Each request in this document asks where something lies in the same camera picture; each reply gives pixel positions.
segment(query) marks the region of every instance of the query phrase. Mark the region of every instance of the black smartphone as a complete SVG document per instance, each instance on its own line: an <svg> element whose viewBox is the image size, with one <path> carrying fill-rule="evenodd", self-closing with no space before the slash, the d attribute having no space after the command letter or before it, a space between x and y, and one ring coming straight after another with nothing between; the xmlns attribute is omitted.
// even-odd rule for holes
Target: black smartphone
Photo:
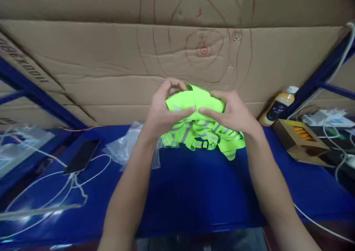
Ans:
<svg viewBox="0 0 355 251"><path fill-rule="evenodd" d="M85 169L89 161L92 159L92 155L95 153L100 142L100 139L96 139L83 143L63 174L69 174Z"/></svg>

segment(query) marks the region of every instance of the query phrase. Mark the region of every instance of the bottle label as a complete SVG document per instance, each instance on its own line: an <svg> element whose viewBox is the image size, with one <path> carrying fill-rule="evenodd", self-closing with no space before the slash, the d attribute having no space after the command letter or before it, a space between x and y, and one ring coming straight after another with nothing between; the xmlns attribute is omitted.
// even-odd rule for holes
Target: bottle label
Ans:
<svg viewBox="0 0 355 251"><path fill-rule="evenodd" d="M269 121L275 121L286 108L287 105L275 101L270 110L266 113L266 118Z"/></svg>

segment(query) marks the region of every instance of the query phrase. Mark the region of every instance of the blue shelf frame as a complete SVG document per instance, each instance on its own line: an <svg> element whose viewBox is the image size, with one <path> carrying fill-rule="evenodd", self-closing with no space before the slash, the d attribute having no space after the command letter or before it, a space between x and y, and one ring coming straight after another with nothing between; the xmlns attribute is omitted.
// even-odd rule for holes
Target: blue shelf frame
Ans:
<svg viewBox="0 0 355 251"><path fill-rule="evenodd" d="M46 112L65 123L68 127L74 130L87 128L82 121L36 86L2 57L0 57L0 80L16 90L14 93L0 97L0 105L21 97L27 97Z"/></svg>
<svg viewBox="0 0 355 251"><path fill-rule="evenodd" d="M325 59L325 61L319 66L319 68L313 73L313 75L301 86L301 88L295 94L295 101L290 105L279 118L287 119L293 114L304 101L306 101L312 94L319 88L328 90L332 93L338 94L343 97L355 100L355 92L347 89L334 86L327 83L332 73L337 68L341 57L349 43L350 34L347 35L332 51L332 53ZM348 55L346 56L344 63L351 58L355 53L355 41L352 44Z"/></svg>

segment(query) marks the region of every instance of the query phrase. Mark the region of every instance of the orange juice bottle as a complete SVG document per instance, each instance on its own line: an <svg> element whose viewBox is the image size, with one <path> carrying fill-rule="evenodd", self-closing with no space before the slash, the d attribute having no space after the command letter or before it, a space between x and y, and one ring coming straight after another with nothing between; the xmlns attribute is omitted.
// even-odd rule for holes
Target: orange juice bottle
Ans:
<svg viewBox="0 0 355 251"><path fill-rule="evenodd" d="M261 115L259 122L263 126L272 125L278 119L280 114L295 101L294 94L298 91L298 87L289 86L286 91L279 93L274 99L271 106Z"/></svg>

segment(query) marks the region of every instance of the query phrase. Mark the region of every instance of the blue table surface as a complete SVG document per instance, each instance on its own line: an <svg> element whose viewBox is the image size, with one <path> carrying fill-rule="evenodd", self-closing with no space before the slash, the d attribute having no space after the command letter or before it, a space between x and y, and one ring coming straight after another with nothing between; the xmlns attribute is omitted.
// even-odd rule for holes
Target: blue table surface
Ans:
<svg viewBox="0 0 355 251"><path fill-rule="evenodd" d="M118 137L125 135L128 126L99 127L84 132L62 154L68 163L80 146L88 140L102 139L96 155ZM282 147L272 128L265 134L294 202L315 220L355 218L355 198L339 185L324 168L295 162ZM89 164L79 181L94 176L106 165L103 156ZM152 171L148 199L139 226L138 237L153 237L177 233L203 233L236 228L264 226L251 184L245 149L237 151L234 161L223 154L186 147L160 150L161 168ZM122 174L120 166L112 162L97 178L83 186L89 198L79 209L58 211L45 221L2 241L7 247L80 243L99 240L110 197ZM61 171L59 164L51 164L43 173ZM49 177L29 189L11 208L38 208L62 188L67 176ZM78 189L70 193L65 204L80 203ZM40 217L24 217L0 224L0 236L15 233L34 224Z"/></svg>
<svg viewBox="0 0 355 251"><path fill-rule="evenodd" d="M50 129L47 130L55 135L51 140L45 143L40 149L44 152L51 153L58 148L72 132L62 129ZM9 189L16 185L23 177L33 172L38 165L46 158L45 155L35 152L28 157L21 164L12 169L5 176L0 178L0 197L4 195Z"/></svg>

